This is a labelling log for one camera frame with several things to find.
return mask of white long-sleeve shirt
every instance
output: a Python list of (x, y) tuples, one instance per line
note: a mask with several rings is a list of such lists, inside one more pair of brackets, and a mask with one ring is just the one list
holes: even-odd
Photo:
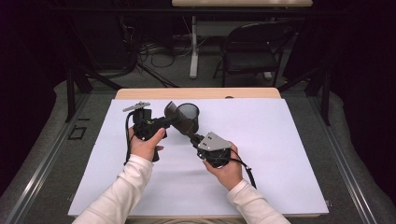
[[(132, 154), (116, 181), (73, 223), (124, 223), (130, 211), (140, 201), (151, 177), (152, 167), (151, 161)], [(289, 223), (246, 180), (230, 190), (227, 197), (249, 224)]]

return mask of gray mat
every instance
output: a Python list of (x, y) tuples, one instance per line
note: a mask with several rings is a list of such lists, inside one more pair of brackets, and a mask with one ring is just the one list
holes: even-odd
[[(77, 191), (93, 144), (113, 97), (112, 94), (90, 96), (90, 100), (75, 124), (77, 128), (86, 128), (84, 136), (80, 140), (65, 142), (42, 189), (27, 212), (24, 223), (70, 223), (73, 221), (72, 217), (67, 216), (71, 204), (70, 195)], [(290, 107), (324, 197), (332, 202), (329, 215), (317, 218), (290, 218), (290, 221), (292, 223), (361, 223), (361, 218), (333, 160), (331, 144), (308, 99), (301, 95), (285, 95), (284, 98)], [(78, 131), (71, 135), (72, 138), (78, 136)]]

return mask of wooden table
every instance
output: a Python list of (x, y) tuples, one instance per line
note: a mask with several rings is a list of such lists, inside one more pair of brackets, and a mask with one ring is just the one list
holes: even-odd
[(276, 88), (169, 88), (121, 89), (116, 99), (220, 99), (226, 97), (277, 98)]
[[(198, 134), (213, 131), (225, 139), (233, 139), (241, 149), (244, 162), (254, 167), (259, 191), (279, 212), (287, 217), (329, 213), (289, 108), (276, 88), (159, 88), (118, 91), (107, 111), (69, 216), (78, 216), (122, 169), (126, 148), (123, 108), (137, 101), (149, 101), (152, 116), (158, 118), (163, 116), (169, 100), (176, 105), (188, 100), (200, 108)], [(203, 168), (189, 139), (173, 128), (167, 133), (162, 144), (169, 148), (168, 153), (160, 155), (145, 197), (128, 218), (240, 217), (224, 199), (226, 189)]]

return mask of black handle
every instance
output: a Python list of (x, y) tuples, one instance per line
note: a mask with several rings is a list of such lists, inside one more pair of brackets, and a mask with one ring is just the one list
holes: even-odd
[(158, 155), (158, 150), (157, 147), (154, 148), (154, 157), (152, 158), (152, 161), (158, 161), (160, 159), (160, 156)]

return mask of right hand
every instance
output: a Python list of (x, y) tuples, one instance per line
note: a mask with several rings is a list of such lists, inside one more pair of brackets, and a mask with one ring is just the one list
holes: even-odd
[[(233, 152), (238, 153), (238, 148), (233, 143), (231, 143), (231, 149), (231, 158), (239, 160)], [(217, 177), (220, 184), (227, 190), (233, 189), (233, 187), (242, 181), (242, 165), (237, 161), (230, 161), (221, 168), (214, 168), (207, 161), (204, 161), (204, 165), (206, 170)]]

